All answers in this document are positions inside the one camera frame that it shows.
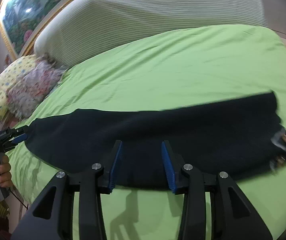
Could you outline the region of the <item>floral pink pillow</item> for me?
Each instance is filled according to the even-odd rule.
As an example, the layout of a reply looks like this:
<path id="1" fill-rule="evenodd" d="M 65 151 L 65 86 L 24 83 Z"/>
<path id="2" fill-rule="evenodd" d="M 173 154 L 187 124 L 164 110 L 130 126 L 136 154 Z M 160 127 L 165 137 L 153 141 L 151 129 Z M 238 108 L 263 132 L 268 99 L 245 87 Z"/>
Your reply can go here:
<path id="1" fill-rule="evenodd" d="M 6 91 L 8 111 L 17 119 L 29 118 L 61 80 L 66 68 L 58 66 L 48 53 L 37 58 L 36 66 L 18 78 Z"/>

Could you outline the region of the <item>green bed sheet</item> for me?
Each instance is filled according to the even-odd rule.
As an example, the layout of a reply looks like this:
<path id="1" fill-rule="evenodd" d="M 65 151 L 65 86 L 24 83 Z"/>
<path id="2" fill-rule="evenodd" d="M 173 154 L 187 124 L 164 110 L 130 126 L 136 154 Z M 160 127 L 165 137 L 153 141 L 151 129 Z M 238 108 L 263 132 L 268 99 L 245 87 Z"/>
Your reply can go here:
<path id="1" fill-rule="evenodd" d="M 175 30 L 75 65 L 17 126 L 78 108 L 162 110 L 270 90 L 278 98 L 278 115 L 286 127 L 286 47 L 274 31 L 249 25 Z M 31 155 L 23 143 L 8 155 L 14 185 L 32 203 L 57 170 Z M 238 186 L 273 239 L 286 235 L 286 166 Z M 177 239 L 182 196 L 117 188 L 102 196 L 102 204 L 108 239 Z"/>

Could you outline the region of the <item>yellow patterned pillow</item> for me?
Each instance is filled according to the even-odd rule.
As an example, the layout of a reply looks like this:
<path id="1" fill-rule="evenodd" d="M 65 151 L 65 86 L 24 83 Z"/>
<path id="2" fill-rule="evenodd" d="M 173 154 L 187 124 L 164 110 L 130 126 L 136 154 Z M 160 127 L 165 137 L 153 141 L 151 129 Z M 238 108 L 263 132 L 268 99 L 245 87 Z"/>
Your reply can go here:
<path id="1" fill-rule="evenodd" d="M 0 121 L 8 112 L 6 91 L 13 86 L 20 77 L 36 67 L 37 57 L 35 54 L 22 56 L 11 63 L 0 74 Z"/>

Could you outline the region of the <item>striped white headboard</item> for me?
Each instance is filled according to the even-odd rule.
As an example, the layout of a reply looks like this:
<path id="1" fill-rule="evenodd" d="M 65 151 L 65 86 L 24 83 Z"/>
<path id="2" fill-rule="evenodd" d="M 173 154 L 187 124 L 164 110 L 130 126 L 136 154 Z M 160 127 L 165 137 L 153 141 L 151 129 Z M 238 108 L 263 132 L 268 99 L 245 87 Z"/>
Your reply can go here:
<path id="1" fill-rule="evenodd" d="M 262 0 L 74 0 L 39 34 L 34 53 L 72 67 L 145 37 L 224 24 L 265 27 Z"/>

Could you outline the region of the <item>framed landscape painting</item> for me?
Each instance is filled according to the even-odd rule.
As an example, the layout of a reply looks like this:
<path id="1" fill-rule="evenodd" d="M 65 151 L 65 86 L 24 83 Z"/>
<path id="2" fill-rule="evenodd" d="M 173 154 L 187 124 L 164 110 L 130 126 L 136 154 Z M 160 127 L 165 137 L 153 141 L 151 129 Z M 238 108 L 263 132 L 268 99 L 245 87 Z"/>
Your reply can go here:
<path id="1" fill-rule="evenodd" d="M 73 0 L 2 0 L 0 34 L 15 60 L 32 49 L 44 27 Z"/>

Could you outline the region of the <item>dark navy pants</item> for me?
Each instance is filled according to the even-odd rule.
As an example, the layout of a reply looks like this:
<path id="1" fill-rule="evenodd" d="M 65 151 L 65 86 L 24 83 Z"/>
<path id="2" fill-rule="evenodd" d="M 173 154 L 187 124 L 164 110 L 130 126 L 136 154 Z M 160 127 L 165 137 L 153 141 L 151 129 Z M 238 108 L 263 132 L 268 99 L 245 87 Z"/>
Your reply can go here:
<path id="1" fill-rule="evenodd" d="M 36 119 L 29 126 L 27 149 L 68 173 L 102 161 L 117 140 L 122 160 L 117 185 L 166 190 L 161 144 L 202 172 L 227 172 L 244 179 L 286 161 L 285 129 L 276 113 L 274 93 L 164 111 L 111 112 L 77 109 Z"/>

